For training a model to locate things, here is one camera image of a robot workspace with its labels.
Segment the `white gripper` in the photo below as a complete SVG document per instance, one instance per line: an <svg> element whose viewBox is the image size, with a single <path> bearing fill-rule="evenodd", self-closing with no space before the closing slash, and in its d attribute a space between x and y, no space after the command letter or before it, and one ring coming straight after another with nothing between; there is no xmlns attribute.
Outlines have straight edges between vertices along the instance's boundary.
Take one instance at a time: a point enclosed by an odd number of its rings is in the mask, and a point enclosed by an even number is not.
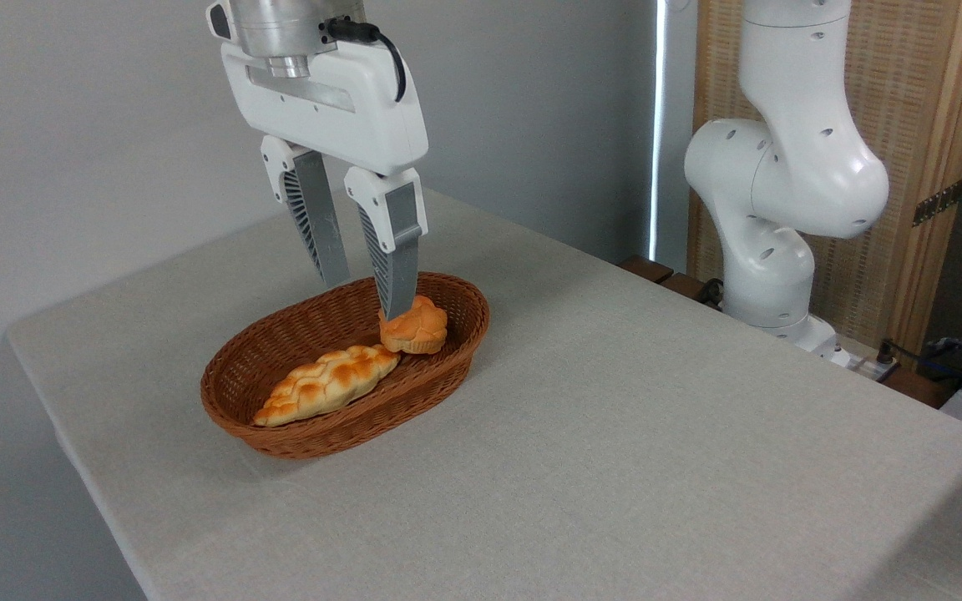
<svg viewBox="0 0 962 601"><path fill-rule="evenodd" d="M359 206L385 319L397 319L412 308L418 240L428 232L423 187L409 169L428 152L412 77L396 102L397 71L378 44L314 54L306 78L274 77L234 44L222 44L221 56L240 113L267 134L261 153L272 194L289 208L327 288L349 281L350 267L321 153L355 164L345 188Z"/></svg>

